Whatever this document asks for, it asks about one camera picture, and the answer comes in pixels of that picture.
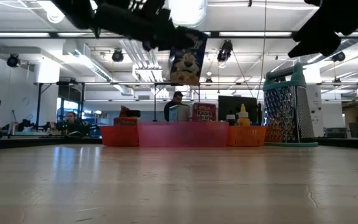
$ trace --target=pink plastic container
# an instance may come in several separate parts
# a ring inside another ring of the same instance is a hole
[[[227,122],[140,122],[140,147],[226,147]]]
[[[105,146],[134,147],[139,145],[137,126],[101,126]]]

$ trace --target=cereal box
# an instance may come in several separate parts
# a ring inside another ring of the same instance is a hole
[[[169,108],[169,121],[189,121],[190,107],[188,105],[175,105]]]
[[[193,40],[194,46],[191,49],[171,49],[173,62],[170,64],[170,80],[173,83],[198,85],[208,36],[193,29],[187,29],[187,32],[186,36]]]
[[[194,103],[193,121],[216,121],[216,105],[210,103]]]

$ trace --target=man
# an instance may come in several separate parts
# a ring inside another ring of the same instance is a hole
[[[176,91],[173,94],[172,100],[165,105],[165,107],[164,107],[164,117],[165,117],[166,121],[169,122],[169,108],[171,106],[180,105],[182,98],[183,98],[183,94],[180,91]]]

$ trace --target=mustard bottle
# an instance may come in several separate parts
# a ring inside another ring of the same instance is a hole
[[[248,112],[246,111],[246,106],[241,104],[241,111],[239,113],[239,119],[237,120],[239,126],[250,126],[250,121],[248,119]]]

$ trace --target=table surface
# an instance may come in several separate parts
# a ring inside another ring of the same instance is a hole
[[[358,224],[358,149],[1,149],[0,223]]]

